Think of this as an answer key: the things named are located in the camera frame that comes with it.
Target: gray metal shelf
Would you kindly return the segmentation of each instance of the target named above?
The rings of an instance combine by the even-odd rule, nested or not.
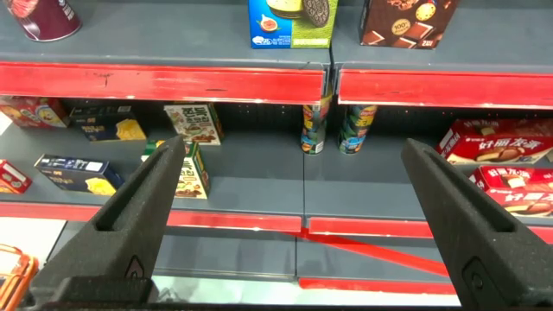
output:
[[[337,67],[417,71],[553,73],[553,3],[463,0],[436,50],[359,45],[364,1],[339,7],[332,42]]]
[[[50,258],[84,224],[67,222]],[[168,228],[154,274],[290,279],[296,274],[296,241],[273,232]]]
[[[305,217],[420,220],[425,217],[401,161],[406,136],[369,134],[358,154],[338,151],[334,137],[319,155],[305,156]],[[439,139],[413,137],[431,146]],[[553,168],[546,159],[538,167]],[[458,166],[466,175],[477,166]],[[519,217],[527,225],[553,218]]]
[[[202,146],[212,191],[208,200],[175,199],[174,209],[204,212],[303,214],[303,153],[298,136],[229,132],[221,146]],[[170,131],[149,138],[171,137]],[[22,129],[11,125],[0,136],[0,158],[33,180],[23,195],[0,201],[103,205],[107,198],[62,191],[33,165],[43,153],[108,160],[125,179],[140,165],[145,142],[91,143],[77,129]]]
[[[434,241],[430,239],[364,237],[349,239],[438,262],[442,261],[440,252]],[[351,280],[450,282],[444,276],[300,239],[297,242],[297,275],[298,277]]]
[[[251,49],[246,0],[73,0],[83,27],[64,40],[28,40],[0,10],[0,60],[319,69],[327,49]]]

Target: chip canister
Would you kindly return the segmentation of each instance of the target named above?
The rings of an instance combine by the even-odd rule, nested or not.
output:
[[[3,0],[32,41],[55,41],[79,30],[81,21],[66,0]]]

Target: pringles can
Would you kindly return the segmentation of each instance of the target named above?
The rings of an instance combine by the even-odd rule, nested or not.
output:
[[[308,155],[316,155],[324,148],[331,100],[329,95],[318,105],[303,106],[302,150]]]
[[[366,132],[377,112],[376,105],[350,105],[338,137],[341,152],[351,155],[359,152],[366,138]]]
[[[81,22],[66,0],[3,0],[32,41],[55,41],[74,34]]]

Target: orange basket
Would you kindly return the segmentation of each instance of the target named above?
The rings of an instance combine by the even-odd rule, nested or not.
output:
[[[15,310],[25,296],[31,279],[38,271],[38,259],[23,254],[15,247],[0,244],[0,253],[10,253],[19,256],[16,266],[6,274],[0,272],[3,283],[0,284],[0,310]]]

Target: snack box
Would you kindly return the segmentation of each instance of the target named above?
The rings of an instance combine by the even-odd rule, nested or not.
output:
[[[545,217],[553,211],[553,169],[481,166],[469,179],[512,214]]]
[[[457,120],[436,149],[452,164],[534,163],[553,149],[553,118]]]
[[[0,96],[0,111],[22,127],[66,128],[69,124],[57,98]]]
[[[69,117],[93,142],[146,139],[129,105],[73,108]]]
[[[166,105],[164,109],[186,142],[221,145],[223,128],[213,104]]]
[[[366,0],[361,45],[434,49],[460,0]]]
[[[42,155],[35,168],[62,190],[113,195],[124,184],[108,161]]]
[[[163,141],[148,142],[142,161],[154,153]],[[187,143],[186,155],[182,163],[181,176],[175,190],[176,198],[207,199],[209,193],[209,175],[206,172],[204,162],[201,160],[200,146],[198,143]]]
[[[329,48],[338,0],[249,0],[252,48]]]
[[[31,182],[30,178],[8,161],[0,160],[0,194],[23,194]]]

